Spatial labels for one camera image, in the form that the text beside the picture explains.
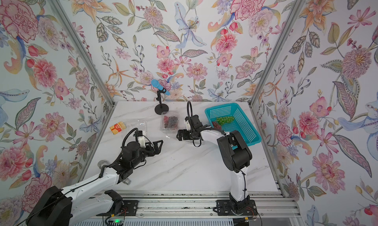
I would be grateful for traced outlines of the clear clamshell container front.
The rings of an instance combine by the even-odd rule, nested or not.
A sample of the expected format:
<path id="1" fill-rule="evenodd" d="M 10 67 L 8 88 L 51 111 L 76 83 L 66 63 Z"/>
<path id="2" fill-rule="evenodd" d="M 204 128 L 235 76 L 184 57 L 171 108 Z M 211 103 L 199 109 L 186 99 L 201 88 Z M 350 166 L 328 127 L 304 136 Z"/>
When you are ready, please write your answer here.
<path id="1" fill-rule="evenodd" d="M 164 133 L 176 133 L 179 130 L 180 115 L 176 111 L 166 111 L 161 114 L 160 130 Z"/>

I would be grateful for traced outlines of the clear clamshell container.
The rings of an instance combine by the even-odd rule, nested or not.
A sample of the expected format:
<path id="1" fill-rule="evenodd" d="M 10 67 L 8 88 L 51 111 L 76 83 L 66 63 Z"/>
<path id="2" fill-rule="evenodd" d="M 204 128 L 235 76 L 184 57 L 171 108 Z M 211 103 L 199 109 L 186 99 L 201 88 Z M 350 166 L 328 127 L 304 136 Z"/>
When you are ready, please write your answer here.
<path id="1" fill-rule="evenodd" d="M 138 128 L 139 131 L 143 132 L 143 135 L 147 135 L 147 122 L 142 119 L 130 119 L 125 120 L 124 124 L 126 125 L 126 129 L 122 131 L 122 138 L 125 138 L 126 135 L 133 129 Z"/>
<path id="2" fill-rule="evenodd" d="M 176 133 L 179 130 L 180 115 L 176 111 L 166 111 L 161 114 L 160 130 L 164 133 Z"/>

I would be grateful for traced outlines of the red grape bunch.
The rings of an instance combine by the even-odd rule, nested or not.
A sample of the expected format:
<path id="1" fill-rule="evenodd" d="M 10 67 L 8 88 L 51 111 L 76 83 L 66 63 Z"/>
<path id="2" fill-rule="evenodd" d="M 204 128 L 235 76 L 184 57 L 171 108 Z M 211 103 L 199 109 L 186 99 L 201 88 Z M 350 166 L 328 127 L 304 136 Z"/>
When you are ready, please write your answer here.
<path id="1" fill-rule="evenodd" d="M 212 125 L 215 129 L 222 130 L 222 126 L 217 121 L 212 122 Z"/>
<path id="2" fill-rule="evenodd" d="M 164 128 L 169 128 L 169 118 L 168 116 L 164 116 L 163 117 L 163 125 L 164 125 Z"/>

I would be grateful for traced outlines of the teal plastic mesh basket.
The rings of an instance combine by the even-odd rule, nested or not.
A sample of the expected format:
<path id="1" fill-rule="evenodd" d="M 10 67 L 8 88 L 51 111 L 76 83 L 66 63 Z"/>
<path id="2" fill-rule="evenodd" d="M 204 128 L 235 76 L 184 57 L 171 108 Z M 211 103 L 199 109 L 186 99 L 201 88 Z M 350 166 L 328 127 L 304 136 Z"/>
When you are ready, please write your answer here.
<path id="1" fill-rule="evenodd" d="M 222 126 L 223 131 L 239 131 L 248 146 L 253 146 L 261 142 L 261 136 L 252 124 L 252 121 L 237 103 L 227 103 L 206 108 L 205 115 L 211 125 L 218 117 L 233 116 L 235 120 L 231 124 Z"/>

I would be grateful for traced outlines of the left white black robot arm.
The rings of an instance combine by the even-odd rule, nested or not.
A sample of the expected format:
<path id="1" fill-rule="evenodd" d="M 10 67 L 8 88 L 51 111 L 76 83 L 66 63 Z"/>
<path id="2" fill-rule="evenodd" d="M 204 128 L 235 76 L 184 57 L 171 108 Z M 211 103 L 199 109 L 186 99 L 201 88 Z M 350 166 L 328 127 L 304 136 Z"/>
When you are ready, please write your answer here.
<path id="1" fill-rule="evenodd" d="M 97 215 L 114 217 L 127 209 L 123 198 L 112 187 L 129 181 L 148 157 L 161 153 L 163 141 L 151 142 L 137 128 L 123 139 L 121 152 L 112 163 L 104 162 L 100 173 L 82 182 L 47 189 L 25 220 L 28 226 L 73 226 Z"/>

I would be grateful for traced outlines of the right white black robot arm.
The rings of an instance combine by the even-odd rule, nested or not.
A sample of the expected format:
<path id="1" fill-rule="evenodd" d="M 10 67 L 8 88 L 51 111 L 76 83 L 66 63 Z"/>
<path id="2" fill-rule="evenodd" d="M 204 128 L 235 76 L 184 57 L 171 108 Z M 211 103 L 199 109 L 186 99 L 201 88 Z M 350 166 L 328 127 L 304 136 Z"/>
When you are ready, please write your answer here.
<path id="1" fill-rule="evenodd" d="M 185 120 L 186 128 L 178 130 L 176 138 L 179 141 L 198 140 L 200 144 L 203 141 L 215 144 L 231 174 L 229 199 L 217 200 L 213 211 L 218 216 L 257 216 L 257 207 L 249 196 L 246 181 L 253 155 L 241 133 L 237 130 L 225 132 L 210 125 L 203 125 L 197 115 L 186 117 Z"/>

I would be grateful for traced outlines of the clear clamshell container back left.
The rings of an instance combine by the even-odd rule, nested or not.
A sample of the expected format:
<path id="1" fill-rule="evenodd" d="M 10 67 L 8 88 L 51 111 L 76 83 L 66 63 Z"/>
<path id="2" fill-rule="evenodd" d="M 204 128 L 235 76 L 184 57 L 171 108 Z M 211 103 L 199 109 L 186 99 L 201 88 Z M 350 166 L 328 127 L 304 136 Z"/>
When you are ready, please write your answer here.
<path id="1" fill-rule="evenodd" d="M 126 135 L 133 129 L 138 128 L 139 131 L 143 132 L 143 135 L 147 135 L 147 122 L 142 119 L 130 119 L 125 120 L 124 124 L 126 125 L 126 129 L 122 131 L 122 138 L 125 138 Z"/>

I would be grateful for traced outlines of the blue microphone on black stand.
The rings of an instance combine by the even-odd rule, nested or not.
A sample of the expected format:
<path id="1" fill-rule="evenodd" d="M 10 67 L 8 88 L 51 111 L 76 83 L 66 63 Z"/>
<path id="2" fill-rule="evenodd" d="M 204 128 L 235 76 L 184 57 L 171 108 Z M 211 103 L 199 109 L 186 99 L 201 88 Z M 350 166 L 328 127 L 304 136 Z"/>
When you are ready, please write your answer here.
<path id="1" fill-rule="evenodd" d="M 151 85 L 152 85 L 152 87 L 154 87 L 154 88 L 157 89 L 157 101 L 159 101 L 159 104 L 155 107 L 155 113 L 158 114 L 158 115 L 161 115 L 164 112 L 168 112 L 169 111 L 169 107 L 168 107 L 168 105 L 162 103 L 162 96 L 161 95 L 162 94 L 169 95 L 170 93 L 156 79 L 153 79 L 151 81 Z"/>

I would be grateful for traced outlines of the orange yellow snack packet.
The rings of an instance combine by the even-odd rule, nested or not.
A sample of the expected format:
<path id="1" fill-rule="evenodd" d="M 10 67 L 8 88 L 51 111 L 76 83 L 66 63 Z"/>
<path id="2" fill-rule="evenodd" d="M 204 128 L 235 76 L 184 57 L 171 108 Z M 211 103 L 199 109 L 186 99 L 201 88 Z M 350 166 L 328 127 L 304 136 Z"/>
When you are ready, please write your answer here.
<path id="1" fill-rule="evenodd" d="M 126 129 L 126 125 L 124 122 L 118 122 L 115 125 L 110 127 L 111 132 L 115 135 L 120 132 L 122 132 L 124 129 Z"/>

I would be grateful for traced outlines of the green grape bunch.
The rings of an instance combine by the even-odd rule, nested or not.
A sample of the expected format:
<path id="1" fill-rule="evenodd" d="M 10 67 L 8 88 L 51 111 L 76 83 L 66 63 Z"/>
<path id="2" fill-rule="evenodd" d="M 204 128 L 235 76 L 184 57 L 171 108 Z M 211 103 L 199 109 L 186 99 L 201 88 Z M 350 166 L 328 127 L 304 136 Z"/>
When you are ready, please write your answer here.
<path id="1" fill-rule="evenodd" d="M 233 116 L 223 116 L 216 118 L 216 122 L 221 126 L 231 124 L 234 120 L 235 118 Z"/>

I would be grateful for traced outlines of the grey metal cylinder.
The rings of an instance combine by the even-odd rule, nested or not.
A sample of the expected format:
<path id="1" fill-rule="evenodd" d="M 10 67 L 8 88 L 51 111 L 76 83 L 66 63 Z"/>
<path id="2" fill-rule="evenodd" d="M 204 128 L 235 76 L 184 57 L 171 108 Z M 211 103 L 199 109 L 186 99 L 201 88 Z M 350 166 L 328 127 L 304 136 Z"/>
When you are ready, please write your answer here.
<path id="1" fill-rule="evenodd" d="M 116 160 L 113 163 L 109 163 L 106 160 L 98 162 L 98 167 L 100 168 L 99 178 L 108 178 L 113 183 L 110 186 L 114 186 L 119 183 L 124 183 L 127 185 L 131 184 L 129 176 L 133 173 L 133 169 L 123 166 L 120 160 Z"/>

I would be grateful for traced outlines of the aluminium rail base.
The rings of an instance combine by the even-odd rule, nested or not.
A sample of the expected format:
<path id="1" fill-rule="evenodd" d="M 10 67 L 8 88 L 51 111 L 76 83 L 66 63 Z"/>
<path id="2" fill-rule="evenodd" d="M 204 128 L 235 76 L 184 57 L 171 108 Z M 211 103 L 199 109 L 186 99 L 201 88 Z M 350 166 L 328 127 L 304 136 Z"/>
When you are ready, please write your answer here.
<path id="1" fill-rule="evenodd" d="M 223 219 L 218 215 L 219 200 L 227 200 L 228 193 L 221 192 L 147 192 L 122 191 L 117 193 L 137 205 L 128 207 L 131 212 L 126 218 L 145 219 Z M 255 201 L 257 214 L 248 213 L 252 218 L 251 225 L 269 226 L 289 224 L 303 226 L 305 223 L 300 215 L 299 207 L 293 198 L 279 192 L 251 192 L 250 198 Z"/>

